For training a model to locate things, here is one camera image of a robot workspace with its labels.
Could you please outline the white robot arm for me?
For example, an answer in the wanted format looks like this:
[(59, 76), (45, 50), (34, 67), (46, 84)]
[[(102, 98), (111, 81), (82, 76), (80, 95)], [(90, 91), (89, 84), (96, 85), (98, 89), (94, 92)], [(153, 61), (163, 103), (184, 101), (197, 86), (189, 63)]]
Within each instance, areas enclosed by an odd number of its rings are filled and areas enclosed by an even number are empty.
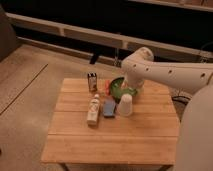
[(213, 63), (155, 62), (152, 51), (141, 47), (121, 68), (129, 87), (147, 79), (192, 95), (182, 115), (172, 171), (213, 171)]

